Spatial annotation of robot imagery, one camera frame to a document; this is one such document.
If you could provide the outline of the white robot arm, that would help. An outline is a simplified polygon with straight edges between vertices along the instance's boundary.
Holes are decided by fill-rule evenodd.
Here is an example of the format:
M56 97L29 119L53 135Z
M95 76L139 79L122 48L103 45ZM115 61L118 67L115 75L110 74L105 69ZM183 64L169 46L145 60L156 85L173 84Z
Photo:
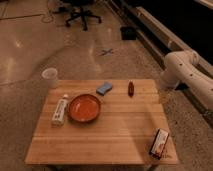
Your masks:
M166 89L174 89L183 82L213 110L213 79L196 68L199 58L194 50L168 53L164 58L165 70L160 77L161 84Z

